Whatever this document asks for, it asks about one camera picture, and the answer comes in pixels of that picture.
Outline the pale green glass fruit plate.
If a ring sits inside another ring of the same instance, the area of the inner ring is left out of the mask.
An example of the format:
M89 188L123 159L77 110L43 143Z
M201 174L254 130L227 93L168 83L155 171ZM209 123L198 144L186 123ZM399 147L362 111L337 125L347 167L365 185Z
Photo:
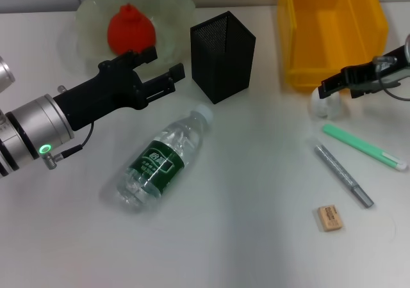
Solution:
M158 57L137 68L141 77L157 76L186 58L190 28L195 24L192 0L84 0L57 41L59 57L69 73L94 76L100 62L116 56L108 45L108 24L127 3L146 15L156 30Z

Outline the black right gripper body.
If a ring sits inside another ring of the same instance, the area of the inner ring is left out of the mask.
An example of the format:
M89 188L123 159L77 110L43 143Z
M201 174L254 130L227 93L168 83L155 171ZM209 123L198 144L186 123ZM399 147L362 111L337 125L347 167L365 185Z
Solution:
M382 81L400 81L410 77L410 45L405 44L395 50L373 59L375 73Z

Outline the clear green-label water bottle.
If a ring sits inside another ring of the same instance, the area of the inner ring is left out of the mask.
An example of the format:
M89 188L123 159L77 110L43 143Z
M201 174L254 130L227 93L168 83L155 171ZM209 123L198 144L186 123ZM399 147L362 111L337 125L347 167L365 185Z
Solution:
M199 104L167 125L116 169L99 192L100 202L126 214L153 212L195 162L212 123L212 110Z

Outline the grey glitter pen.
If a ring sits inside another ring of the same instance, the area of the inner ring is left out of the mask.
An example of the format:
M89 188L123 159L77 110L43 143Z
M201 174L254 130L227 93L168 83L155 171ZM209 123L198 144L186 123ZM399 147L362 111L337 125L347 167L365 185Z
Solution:
M356 199L369 209L374 205L373 200L362 189L358 182L349 174L348 171L339 163L339 161L329 152L321 143L313 148L315 154L322 162L333 172L333 174L342 182L342 184L356 197Z

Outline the black mesh pen holder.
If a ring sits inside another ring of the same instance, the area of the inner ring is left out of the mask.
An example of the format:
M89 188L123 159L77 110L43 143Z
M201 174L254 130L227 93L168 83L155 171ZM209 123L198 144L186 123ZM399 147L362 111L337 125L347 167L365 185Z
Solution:
M231 12L190 28L192 79L213 104L249 87L255 44Z

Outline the mint green pen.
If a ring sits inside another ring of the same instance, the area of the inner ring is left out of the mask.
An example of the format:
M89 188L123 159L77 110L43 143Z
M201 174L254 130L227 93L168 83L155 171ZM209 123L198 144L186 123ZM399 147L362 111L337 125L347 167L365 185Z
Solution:
M387 151L376 147L356 136L353 134L344 131L334 125L325 124L322 127L322 131L327 134L328 136L337 139L338 141L353 147L354 149L370 156L371 158L399 171L404 172L406 171L409 166L408 163L393 156L392 154L388 153Z

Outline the white paper ball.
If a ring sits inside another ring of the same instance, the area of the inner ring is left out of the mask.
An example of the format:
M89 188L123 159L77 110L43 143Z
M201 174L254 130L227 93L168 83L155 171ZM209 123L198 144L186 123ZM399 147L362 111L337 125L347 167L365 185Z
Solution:
M340 93L336 92L331 96L321 99L318 88L311 94L310 110L318 118L335 119L342 114L342 101Z

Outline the yellow plastic bin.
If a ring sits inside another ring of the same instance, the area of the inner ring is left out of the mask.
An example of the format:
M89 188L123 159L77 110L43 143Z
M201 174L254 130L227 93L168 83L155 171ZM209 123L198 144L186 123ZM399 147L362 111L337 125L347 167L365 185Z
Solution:
M379 0L278 0L277 30L285 84L311 93L381 55L389 27Z

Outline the red orange toy fruit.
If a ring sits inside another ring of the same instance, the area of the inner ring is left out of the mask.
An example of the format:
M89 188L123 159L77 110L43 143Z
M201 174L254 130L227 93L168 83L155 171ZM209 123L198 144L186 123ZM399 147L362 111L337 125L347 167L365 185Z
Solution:
M110 20L107 30L110 49L117 55L126 51L141 53L156 45L153 23L132 4L122 5Z

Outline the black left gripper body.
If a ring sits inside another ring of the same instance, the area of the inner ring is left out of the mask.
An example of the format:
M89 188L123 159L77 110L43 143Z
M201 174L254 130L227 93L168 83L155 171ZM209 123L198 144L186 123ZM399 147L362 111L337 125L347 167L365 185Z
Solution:
M135 59L104 61L95 77L56 96L71 129L78 131L120 108L146 108L147 96L134 71L141 64Z

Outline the tan eraser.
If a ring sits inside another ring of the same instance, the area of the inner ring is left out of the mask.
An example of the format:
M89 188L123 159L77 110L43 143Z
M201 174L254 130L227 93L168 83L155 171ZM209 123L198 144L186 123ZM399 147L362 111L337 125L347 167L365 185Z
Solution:
M317 210L320 226L324 232L343 228L343 222L335 205L321 206Z

